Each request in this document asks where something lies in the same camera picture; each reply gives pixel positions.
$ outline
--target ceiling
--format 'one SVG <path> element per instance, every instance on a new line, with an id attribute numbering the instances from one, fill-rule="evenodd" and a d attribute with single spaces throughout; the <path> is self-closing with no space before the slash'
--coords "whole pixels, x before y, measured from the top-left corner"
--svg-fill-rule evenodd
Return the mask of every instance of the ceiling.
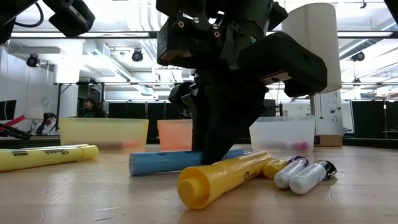
<path id="1" fill-rule="evenodd" d="M 93 11 L 96 20 L 90 32 L 116 32 L 116 31 L 157 31 L 165 22 L 167 17 L 156 11 L 155 0 L 85 0 L 88 7 Z M 367 1 L 368 5 L 364 9 L 363 0 L 281 0 L 279 4 L 285 7 L 288 12 L 304 4 L 313 2 L 327 2 L 336 7 L 338 20 L 338 30 L 385 30 L 393 23 L 383 0 Z M 56 32 L 57 30 L 48 22 L 48 18 L 53 12 L 41 1 L 45 14 L 45 22 L 38 28 L 27 29 L 15 27 L 17 32 Z M 22 23 L 35 23 L 39 20 L 39 13 L 35 6 L 32 6 L 21 15 L 17 20 Z M 66 53 L 70 51 L 71 45 L 81 40 L 13 40 L 11 43 L 17 46 L 54 46 L 59 47 Z M 368 40 L 340 39 L 340 54 L 348 52 L 367 43 Z M 110 57 L 117 66 L 132 77 L 136 77 L 140 82 L 178 82 L 190 78 L 191 70 L 181 68 L 164 68 L 156 64 L 157 41 L 155 39 L 98 39 L 95 40 L 96 46 L 107 45 L 111 51 Z M 398 40 L 386 39 L 376 44 L 368 44 L 362 52 L 366 59 L 355 64 L 343 58 L 341 60 L 341 78 L 343 82 L 352 82 L 354 78 L 360 78 L 362 82 L 396 82 L 398 77 Z M 131 60 L 134 49 L 142 49 L 143 61 L 133 62 Z M 82 65 L 82 77 L 103 78 L 111 82 L 112 76 L 116 77 L 112 70 L 107 68 L 108 63 L 96 63 L 95 65 Z M 343 98 L 357 98 L 358 94 L 376 91 L 378 87 L 354 88 L 345 87 L 341 91 Z M 278 94 L 277 90 L 272 90 L 271 95 L 278 95 L 279 98 L 287 98 L 284 93 Z"/>

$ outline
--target yellow plastic bin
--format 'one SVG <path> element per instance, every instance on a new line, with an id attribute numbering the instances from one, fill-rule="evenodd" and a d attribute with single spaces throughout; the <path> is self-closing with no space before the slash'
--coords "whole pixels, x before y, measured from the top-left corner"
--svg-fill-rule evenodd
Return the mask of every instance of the yellow plastic bin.
<path id="1" fill-rule="evenodd" d="M 192 120 L 158 120 L 161 151 L 192 150 Z"/>
<path id="2" fill-rule="evenodd" d="M 61 118 L 61 145 L 90 144 L 100 150 L 144 152 L 147 119 Z"/>

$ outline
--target red object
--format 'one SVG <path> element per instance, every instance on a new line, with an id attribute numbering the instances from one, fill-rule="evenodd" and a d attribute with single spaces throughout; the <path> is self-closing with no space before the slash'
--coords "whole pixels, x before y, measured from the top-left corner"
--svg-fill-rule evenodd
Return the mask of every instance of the red object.
<path id="1" fill-rule="evenodd" d="M 13 126 L 13 125 L 16 125 L 17 123 L 20 123 L 21 121 L 23 121 L 25 119 L 26 119 L 25 115 L 21 115 L 21 116 L 17 117 L 16 119 L 10 120 L 4 124 L 8 125 L 8 126 Z"/>

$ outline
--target purple cap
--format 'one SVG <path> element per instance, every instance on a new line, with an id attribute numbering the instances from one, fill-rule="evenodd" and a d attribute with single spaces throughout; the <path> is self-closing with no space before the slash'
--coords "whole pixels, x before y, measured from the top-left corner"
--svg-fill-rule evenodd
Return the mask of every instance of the purple cap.
<path id="1" fill-rule="evenodd" d="M 300 162 L 302 162 L 304 164 L 304 166 L 308 165 L 308 159 L 306 157 L 303 157 L 303 156 L 294 155 L 287 161 L 287 163 L 290 164 L 293 161 L 300 161 Z"/>

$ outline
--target wooden table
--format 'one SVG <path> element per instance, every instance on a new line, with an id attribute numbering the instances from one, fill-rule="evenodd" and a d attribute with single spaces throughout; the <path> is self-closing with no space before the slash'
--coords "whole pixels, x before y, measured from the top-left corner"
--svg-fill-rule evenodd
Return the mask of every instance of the wooden table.
<path id="1" fill-rule="evenodd" d="M 129 177 L 127 154 L 104 152 L 95 161 L 4 172 L 0 222 L 397 223 L 398 151 L 344 147 L 307 156 L 332 161 L 336 178 L 301 196 L 258 178 L 200 211 L 180 201 L 178 173 Z"/>

